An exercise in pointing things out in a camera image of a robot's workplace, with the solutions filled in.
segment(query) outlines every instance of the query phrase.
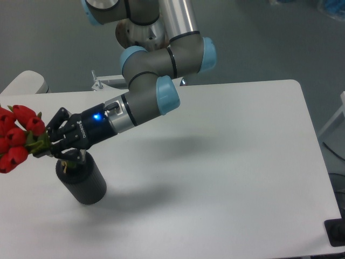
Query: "green leaf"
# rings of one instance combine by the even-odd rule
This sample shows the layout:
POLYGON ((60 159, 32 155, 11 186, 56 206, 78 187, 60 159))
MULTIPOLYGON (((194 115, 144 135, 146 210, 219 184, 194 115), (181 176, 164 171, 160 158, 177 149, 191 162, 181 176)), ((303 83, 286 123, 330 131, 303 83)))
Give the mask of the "green leaf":
POLYGON ((32 151, 34 151, 35 149, 39 148, 41 145, 43 145, 43 141, 36 141, 34 143, 25 145, 24 147, 27 149, 27 151, 29 151, 29 153, 31 154, 32 151))
POLYGON ((49 140, 48 133, 45 132, 42 135, 38 136, 37 140, 42 140, 47 147, 50 147, 51 143, 50 143, 50 140, 49 140))
POLYGON ((30 144, 33 144, 35 142, 36 142, 36 140, 33 137, 32 131, 28 131, 27 132, 27 136, 26 136, 26 143, 25 143, 25 145, 30 145, 30 144))

